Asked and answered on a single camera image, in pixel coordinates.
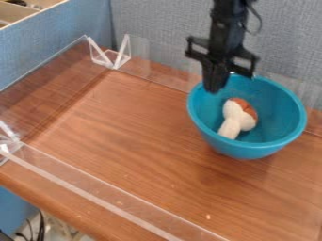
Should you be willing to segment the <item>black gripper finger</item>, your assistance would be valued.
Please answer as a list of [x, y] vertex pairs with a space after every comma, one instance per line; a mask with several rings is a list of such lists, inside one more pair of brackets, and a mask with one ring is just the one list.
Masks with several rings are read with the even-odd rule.
[[207, 59], [203, 60], [203, 76], [204, 76], [204, 89], [215, 93], [216, 92], [216, 66], [215, 64], [208, 61]]
[[229, 77], [229, 70], [225, 65], [219, 65], [216, 67], [216, 75], [215, 75], [215, 91], [219, 91], [224, 86], [227, 79]]

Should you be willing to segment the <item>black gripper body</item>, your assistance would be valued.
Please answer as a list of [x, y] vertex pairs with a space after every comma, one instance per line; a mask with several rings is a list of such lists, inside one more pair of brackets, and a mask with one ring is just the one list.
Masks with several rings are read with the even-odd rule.
[[259, 60], [243, 45], [247, 16], [211, 17], [208, 38], [186, 37], [186, 57], [203, 63], [207, 59], [215, 66], [225, 65], [229, 72], [251, 77]]

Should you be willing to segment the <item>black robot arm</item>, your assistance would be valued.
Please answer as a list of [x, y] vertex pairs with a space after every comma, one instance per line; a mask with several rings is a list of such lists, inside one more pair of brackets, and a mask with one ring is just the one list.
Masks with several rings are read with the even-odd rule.
[[245, 49], [244, 36], [247, 15], [252, 13], [261, 20], [252, 7], [256, 1], [213, 0], [208, 38], [188, 36], [185, 39], [184, 55], [200, 62], [204, 90], [211, 93], [225, 86], [231, 72], [252, 77], [259, 57]]

